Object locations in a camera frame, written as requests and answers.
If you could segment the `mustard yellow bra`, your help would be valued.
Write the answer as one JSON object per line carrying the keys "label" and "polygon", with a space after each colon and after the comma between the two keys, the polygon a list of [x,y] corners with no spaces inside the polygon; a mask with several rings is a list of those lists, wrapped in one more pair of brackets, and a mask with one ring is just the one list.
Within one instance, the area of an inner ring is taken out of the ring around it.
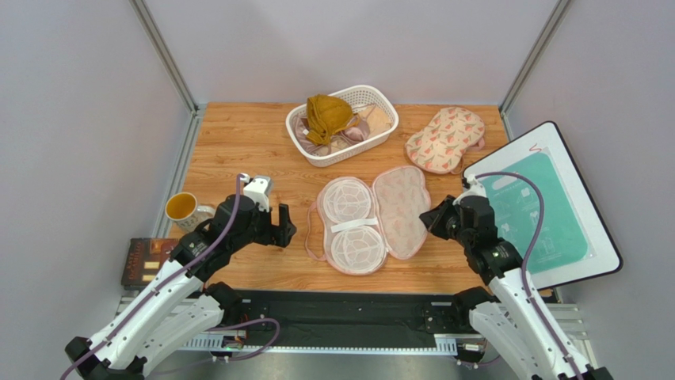
{"label": "mustard yellow bra", "polygon": [[316,146],[328,145],[334,135],[355,127],[357,116],[351,105],[339,98],[317,94],[307,98],[307,139]]}

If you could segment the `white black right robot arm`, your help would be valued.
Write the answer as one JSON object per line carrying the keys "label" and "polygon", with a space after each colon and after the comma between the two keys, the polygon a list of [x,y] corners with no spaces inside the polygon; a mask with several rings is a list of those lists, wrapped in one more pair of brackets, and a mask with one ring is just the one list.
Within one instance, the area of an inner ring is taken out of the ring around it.
{"label": "white black right robot arm", "polygon": [[448,196],[420,214],[435,237],[458,242],[484,287],[453,296],[452,320],[480,333],[520,379],[610,379],[564,333],[545,307],[521,255],[499,237],[494,210],[483,196]]}

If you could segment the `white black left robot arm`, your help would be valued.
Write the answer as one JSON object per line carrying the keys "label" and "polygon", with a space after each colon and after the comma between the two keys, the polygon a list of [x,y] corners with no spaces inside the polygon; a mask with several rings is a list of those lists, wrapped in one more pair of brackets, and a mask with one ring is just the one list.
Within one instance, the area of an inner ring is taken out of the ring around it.
{"label": "white black left robot arm", "polygon": [[210,278],[251,244],[286,248],[297,229],[288,205],[279,222],[265,194],[230,195],[211,218],[185,234],[129,306],[91,337],[76,336],[65,347],[71,373],[83,379],[145,379],[168,355],[194,336],[237,315],[242,298]]}

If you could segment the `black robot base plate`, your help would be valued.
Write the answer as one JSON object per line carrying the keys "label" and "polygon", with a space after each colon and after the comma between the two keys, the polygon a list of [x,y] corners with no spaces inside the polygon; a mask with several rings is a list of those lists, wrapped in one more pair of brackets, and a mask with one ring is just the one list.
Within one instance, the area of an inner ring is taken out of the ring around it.
{"label": "black robot base plate", "polygon": [[301,291],[240,291],[243,300],[226,312],[223,325],[257,320],[245,329],[272,332],[271,342],[284,332],[321,339],[356,334],[375,336],[449,334],[475,337],[462,320],[451,294],[378,294]]}

